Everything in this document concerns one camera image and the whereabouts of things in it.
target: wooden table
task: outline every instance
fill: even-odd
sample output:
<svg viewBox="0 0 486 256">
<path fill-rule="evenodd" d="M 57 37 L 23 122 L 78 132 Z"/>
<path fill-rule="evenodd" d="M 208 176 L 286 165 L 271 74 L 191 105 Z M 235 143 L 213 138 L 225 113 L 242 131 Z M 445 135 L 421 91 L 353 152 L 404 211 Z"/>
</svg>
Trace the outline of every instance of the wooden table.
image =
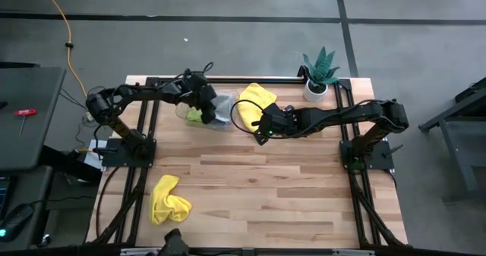
<svg viewBox="0 0 486 256">
<path fill-rule="evenodd" d="M 128 76 L 127 84 L 144 84 L 146 78 Z M 356 103 L 374 98 L 370 79 L 353 78 L 351 82 Z M 247 84 L 213 86 L 217 90 L 241 92 Z M 264 87 L 278 96 L 276 103 L 280 107 L 292 104 L 295 108 L 336 108 L 333 88 L 317 105 L 305 101 L 302 85 L 264 84 Z M 140 103 L 132 103 L 121 118 L 135 128 L 139 111 Z M 361 133 L 371 126 L 369 122 L 361 123 Z M 163 236 L 179 228 L 191 247 L 358 247 L 349 179 L 339 158 L 338 144 L 342 140 L 339 127 L 325 128 L 307 138 L 274 140 L 259 146 L 251 135 L 236 128 L 219 132 L 188 127 L 176 116 L 175 106 L 160 103 L 155 138 L 156 159 L 147 178 L 137 246 L 162 246 Z M 103 174 L 100 189 L 109 171 Z M 107 186 L 100 210 L 101 230 L 120 208 L 127 171 L 121 168 Z M 155 226 L 149 221 L 150 192 L 164 174 L 180 177 L 172 193 L 190 201 L 193 209 L 184 222 L 167 220 Z M 369 174 L 377 212 L 396 237 L 406 242 L 392 179 L 381 171 Z M 95 212 L 88 241 L 95 238 Z M 371 240 L 368 215 L 363 217 Z M 130 225 L 131 213 L 124 239 Z"/>
</svg>

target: white pot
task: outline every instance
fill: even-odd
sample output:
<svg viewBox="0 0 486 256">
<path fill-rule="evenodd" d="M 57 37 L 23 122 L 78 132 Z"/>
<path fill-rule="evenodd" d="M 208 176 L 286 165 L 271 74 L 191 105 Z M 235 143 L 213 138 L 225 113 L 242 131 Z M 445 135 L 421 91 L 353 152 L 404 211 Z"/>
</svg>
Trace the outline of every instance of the white pot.
<svg viewBox="0 0 486 256">
<path fill-rule="evenodd" d="M 322 101 L 322 99 L 324 98 L 324 95 L 326 94 L 329 86 L 326 85 L 326 89 L 322 93 L 314 93 L 314 92 L 311 91 L 311 89 L 309 89 L 309 82 L 311 82 L 311 80 L 307 80 L 307 83 L 305 84 L 305 88 L 304 88 L 305 99 L 307 101 L 313 102 L 313 103 L 318 103 L 318 102 Z"/>
</svg>

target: screwdriver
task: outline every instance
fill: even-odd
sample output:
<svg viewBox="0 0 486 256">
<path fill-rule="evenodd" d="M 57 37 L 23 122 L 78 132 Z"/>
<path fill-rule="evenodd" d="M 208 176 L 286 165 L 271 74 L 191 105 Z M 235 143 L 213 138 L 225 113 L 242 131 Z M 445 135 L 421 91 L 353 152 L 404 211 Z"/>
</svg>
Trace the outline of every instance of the screwdriver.
<svg viewBox="0 0 486 256">
<path fill-rule="evenodd" d="M 25 118 L 27 116 L 35 115 L 37 114 L 36 109 L 23 109 L 23 110 L 18 110 L 15 111 L 15 116 L 22 116 L 24 119 L 22 120 L 22 126 L 21 126 L 21 131 L 18 133 L 18 139 L 21 139 L 22 136 L 22 131 L 24 130 L 24 124 L 25 124 Z"/>
</svg>

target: gray floor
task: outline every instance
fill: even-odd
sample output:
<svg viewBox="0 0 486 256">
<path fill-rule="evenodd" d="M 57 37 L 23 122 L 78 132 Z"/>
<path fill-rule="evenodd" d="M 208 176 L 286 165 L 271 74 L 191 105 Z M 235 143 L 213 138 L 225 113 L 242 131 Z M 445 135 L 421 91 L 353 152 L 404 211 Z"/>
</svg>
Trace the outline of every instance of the gray floor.
<svg viewBox="0 0 486 256">
<path fill-rule="evenodd" d="M 58 0 L 70 13 L 164 14 L 186 16 L 338 17 L 336 0 Z M 348 17 L 485 19 L 484 0 L 345 0 Z M 0 0 L 0 10 L 55 13 L 49 0 Z M 87 88 L 113 87 L 127 74 L 177 74 L 215 62 L 211 74 L 293 76 L 301 54 L 315 57 L 320 46 L 336 50 L 338 75 L 349 77 L 340 24 L 221 22 L 72 21 L 73 64 Z M 485 253 L 486 203 L 445 205 L 441 198 L 462 190 L 441 133 L 421 134 L 416 126 L 452 104 L 471 82 L 484 77 L 485 26 L 351 25 L 360 77 L 370 77 L 377 98 L 397 98 L 411 128 L 391 135 L 404 144 L 394 155 L 398 194 L 409 242 L 419 248 Z M 0 61 L 65 63 L 61 21 L 0 19 Z M 64 88 L 79 100 L 72 76 Z M 77 146 L 74 134 L 83 110 L 60 99 L 48 144 Z M 80 138 L 88 141 L 90 129 Z M 80 242 L 85 226 L 66 210 L 53 218 L 53 245 Z"/>
</svg>

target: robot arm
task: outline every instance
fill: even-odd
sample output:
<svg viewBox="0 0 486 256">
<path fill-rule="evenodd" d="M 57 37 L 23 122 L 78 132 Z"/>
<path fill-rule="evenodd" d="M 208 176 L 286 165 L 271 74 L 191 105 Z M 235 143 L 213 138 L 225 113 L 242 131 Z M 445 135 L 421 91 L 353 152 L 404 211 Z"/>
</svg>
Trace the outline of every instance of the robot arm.
<svg viewBox="0 0 486 256">
<path fill-rule="evenodd" d="M 352 140 L 353 155 L 358 158 L 370 156 L 373 146 L 390 132 L 401 133 L 409 127 L 403 105 L 395 100 L 365 100 L 349 108 L 329 110 L 293 106 L 281 110 L 272 103 L 262 113 L 260 121 L 252 125 L 258 126 L 258 134 L 270 139 L 274 134 L 280 135 L 279 139 L 299 138 L 327 126 L 373 122 L 375 125 L 365 135 Z"/>
<path fill-rule="evenodd" d="M 215 106 L 211 99 L 216 97 L 213 87 L 203 72 L 186 70 L 184 74 L 163 84 L 153 86 L 122 84 L 116 88 L 101 90 L 87 97 L 86 107 L 101 125 L 108 125 L 120 135 L 122 146 L 135 158 L 147 155 L 147 139 L 137 130 L 130 129 L 119 116 L 133 101 L 162 100 L 166 103 L 186 103 L 202 110 L 201 120 L 208 124 L 215 118 Z"/>
</svg>

